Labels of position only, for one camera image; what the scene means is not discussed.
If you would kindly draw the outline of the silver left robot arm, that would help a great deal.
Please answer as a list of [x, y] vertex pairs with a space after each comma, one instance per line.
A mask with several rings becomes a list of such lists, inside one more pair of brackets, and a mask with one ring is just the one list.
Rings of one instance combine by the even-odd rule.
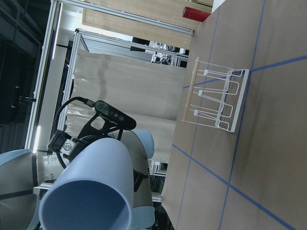
[[3, 230], [142, 230], [155, 222], [145, 130], [96, 140], [66, 167], [30, 149], [0, 156]]

